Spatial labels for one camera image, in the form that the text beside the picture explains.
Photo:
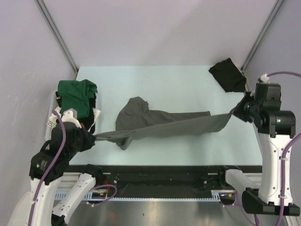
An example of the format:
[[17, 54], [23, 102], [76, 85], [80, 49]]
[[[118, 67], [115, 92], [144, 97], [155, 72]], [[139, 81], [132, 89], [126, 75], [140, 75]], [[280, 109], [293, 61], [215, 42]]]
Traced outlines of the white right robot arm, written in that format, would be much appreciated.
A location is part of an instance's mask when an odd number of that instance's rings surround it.
[[261, 184], [251, 182], [243, 172], [229, 169], [218, 175], [222, 189], [234, 187], [241, 194], [248, 214], [299, 216], [290, 190], [290, 150], [296, 139], [296, 117], [281, 110], [281, 87], [258, 82], [254, 92], [246, 92], [233, 110], [237, 118], [255, 125], [262, 154]]

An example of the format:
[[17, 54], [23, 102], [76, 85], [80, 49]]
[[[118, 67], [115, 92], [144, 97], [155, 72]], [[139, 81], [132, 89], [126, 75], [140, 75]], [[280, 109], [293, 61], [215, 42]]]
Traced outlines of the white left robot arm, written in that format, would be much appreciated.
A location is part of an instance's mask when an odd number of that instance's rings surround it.
[[31, 159], [30, 184], [27, 192], [15, 207], [8, 222], [10, 226], [66, 226], [84, 196], [103, 185], [101, 167], [86, 165], [76, 184], [68, 194], [54, 205], [55, 195], [70, 160], [78, 152], [95, 145], [95, 136], [85, 128], [65, 122], [56, 125], [51, 139]]

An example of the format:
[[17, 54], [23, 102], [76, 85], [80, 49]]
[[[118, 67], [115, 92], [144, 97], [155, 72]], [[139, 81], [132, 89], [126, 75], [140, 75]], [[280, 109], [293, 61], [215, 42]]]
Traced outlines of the grey t-shirt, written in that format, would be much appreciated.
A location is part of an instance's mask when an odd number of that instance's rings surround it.
[[147, 101], [134, 97], [119, 112], [115, 130], [95, 137], [97, 141], [109, 141], [126, 150], [132, 141], [146, 137], [200, 136], [219, 132], [230, 118], [230, 113], [211, 115], [209, 111], [169, 113], [151, 110]]

